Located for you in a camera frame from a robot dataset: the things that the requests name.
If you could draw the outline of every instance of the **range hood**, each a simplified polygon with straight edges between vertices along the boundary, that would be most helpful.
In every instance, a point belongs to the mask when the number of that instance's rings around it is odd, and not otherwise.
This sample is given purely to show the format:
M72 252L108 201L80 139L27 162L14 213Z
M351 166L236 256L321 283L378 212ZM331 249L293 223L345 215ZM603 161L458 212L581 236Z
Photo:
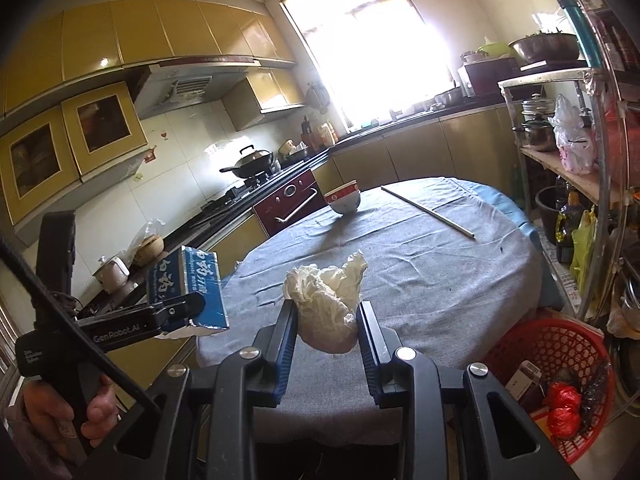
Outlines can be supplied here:
M146 67L134 101L140 119L176 108L220 99L249 68L260 67L249 56L183 57Z

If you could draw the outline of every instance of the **yellow plastic bag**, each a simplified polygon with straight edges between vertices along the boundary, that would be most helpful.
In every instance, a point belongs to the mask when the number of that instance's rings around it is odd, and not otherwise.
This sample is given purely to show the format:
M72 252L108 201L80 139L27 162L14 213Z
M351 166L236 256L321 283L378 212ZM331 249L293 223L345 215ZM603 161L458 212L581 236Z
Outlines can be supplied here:
M571 234L574 239L574 259L571 261L569 271L578 283L578 291L580 294L584 292L584 283L587 280L589 272L589 262L591 261L591 249L596 234L596 224L598 218L591 211L584 211L580 219L580 225Z

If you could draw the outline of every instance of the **blue carton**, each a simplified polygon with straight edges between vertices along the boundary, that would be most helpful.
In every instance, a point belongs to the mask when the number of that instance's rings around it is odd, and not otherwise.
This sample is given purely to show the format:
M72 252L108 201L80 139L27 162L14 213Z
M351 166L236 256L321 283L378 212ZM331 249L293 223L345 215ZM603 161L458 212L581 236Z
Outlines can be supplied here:
M218 257L192 247L181 246L164 257L146 278L146 297L150 303L170 300L197 292L204 297L204 310L194 319L162 327L165 338L210 335L229 329L222 303Z

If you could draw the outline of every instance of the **black bucket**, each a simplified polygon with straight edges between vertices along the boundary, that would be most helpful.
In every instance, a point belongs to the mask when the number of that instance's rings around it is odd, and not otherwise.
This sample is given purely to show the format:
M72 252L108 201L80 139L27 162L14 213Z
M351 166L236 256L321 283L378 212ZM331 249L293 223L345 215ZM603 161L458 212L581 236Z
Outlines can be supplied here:
M536 194L536 206L540 211L542 227L545 231L546 239L553 245L556 244L556 220L558 219L558 209L556 209L556 186L543 187Z

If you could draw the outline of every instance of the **teal pipe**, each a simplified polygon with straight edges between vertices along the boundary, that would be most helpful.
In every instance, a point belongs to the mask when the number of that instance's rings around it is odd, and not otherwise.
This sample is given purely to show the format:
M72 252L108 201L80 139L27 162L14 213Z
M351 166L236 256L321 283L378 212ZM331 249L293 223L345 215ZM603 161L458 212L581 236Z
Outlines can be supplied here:
M598 41L582 9L578 6L577 0L558 0L558 3L574 26L576 36L578 36L578 43L580 43L580 48L587 60L587 65L594 68L603 68L604 61L598 47Z

